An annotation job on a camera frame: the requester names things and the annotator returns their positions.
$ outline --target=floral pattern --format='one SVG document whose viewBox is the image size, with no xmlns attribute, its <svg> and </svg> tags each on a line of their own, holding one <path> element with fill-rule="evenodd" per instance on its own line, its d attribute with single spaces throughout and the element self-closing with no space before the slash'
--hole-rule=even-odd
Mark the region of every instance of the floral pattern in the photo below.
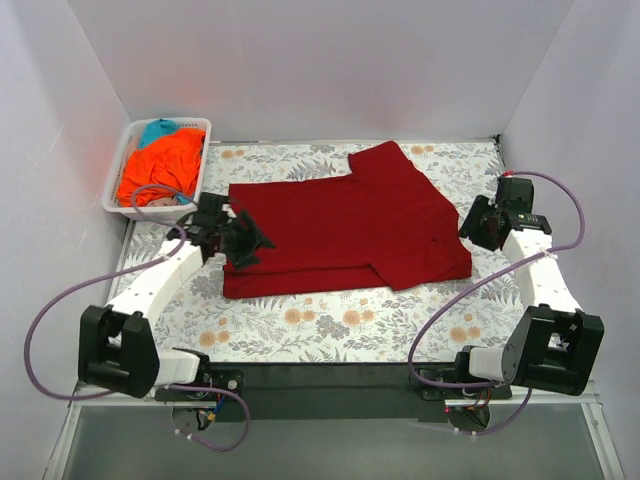
<svg viewBox="0 0 640 480">
<path fill-rule="evenodd" d="M 204 190 L 226 194 L 230 183 L 303 181 L 350 173 L 347 155 L 369 144 L 212 145 Z M 503 171 L 492 143 L 401 145 L 407 157 L 456 206 L 460 222 L 476 195 L 492 196 Z M 138 223 L 125 267 L 151 259 L 166 228 Z M 190 348 L 213 361 L 405 361 L 411 342 L 438 308 L 473 281 L 507 265 L 500 253 L 472 252 L 471 279 L 394 293 L 368 288 L 229 300 L 222 296 L 225 259 L 209 260 L 175 295 L 154 327 L 158 347 Z M 135 274 L 121 277 L 123 291 Z M 515 281 L 505 276 L 455 305 L 427 333 L 416 358 L 452 361 L 465 344 L 501 345 L 522 315 Z"/>
</svg>

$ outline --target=gray wall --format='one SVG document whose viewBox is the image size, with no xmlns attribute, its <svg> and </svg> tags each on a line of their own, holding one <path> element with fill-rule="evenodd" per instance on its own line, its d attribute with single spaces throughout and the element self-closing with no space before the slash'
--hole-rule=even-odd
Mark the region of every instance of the gray wall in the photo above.
<svg viewBox="0 0 640 480">
<path fill-rule="evenodd" d="M 212 139 L 504 130 L 572 0 L 69 0 L 134 119 Z"/>
<path fill-rule="evenodd" d="M 583 202 L 587 236 L 560 263 L 606 324 L 595 378 L 627 478 L 640 478 L 639 51 L 638 2 L 576 0 L 504 134 L 508 167 L 554 174 Z M 537 211 L 568 239 L 572 207 L 536 188 Z"/>
<path fill-rule="evenodd" d="M 123 223 L 99 195 L 127 114 L 64 0 L 0 0 L 0 478 L 41 478 L 65 402 L 22 366 L 31 319 L 69 284 L 114 268 Z M 35 339 L 44 383 L 71 393 L 78 320 L 106 285 L 65 301 Z"/>
</svg>

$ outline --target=blue cloth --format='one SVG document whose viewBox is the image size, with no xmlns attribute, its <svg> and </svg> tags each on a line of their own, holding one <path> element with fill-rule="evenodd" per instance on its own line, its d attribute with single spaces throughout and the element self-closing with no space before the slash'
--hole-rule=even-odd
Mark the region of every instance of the blue cloth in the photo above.
<svg viewBox="0 0 640 480">
<path fill-rule="evenodd" d="M 180 125 L 173 120 L 165 120 L 164 118 L 161 118 L 160 120 L 151 122 L 149 125 L 144 127 L 144 132 L 142 132 L 142 136 L 138 142 L 138 148 L 145 148 L 160 137 L 171 135 L 172 133 L 176 133 L 178 130 L 180 130 Z"/>
</svg>

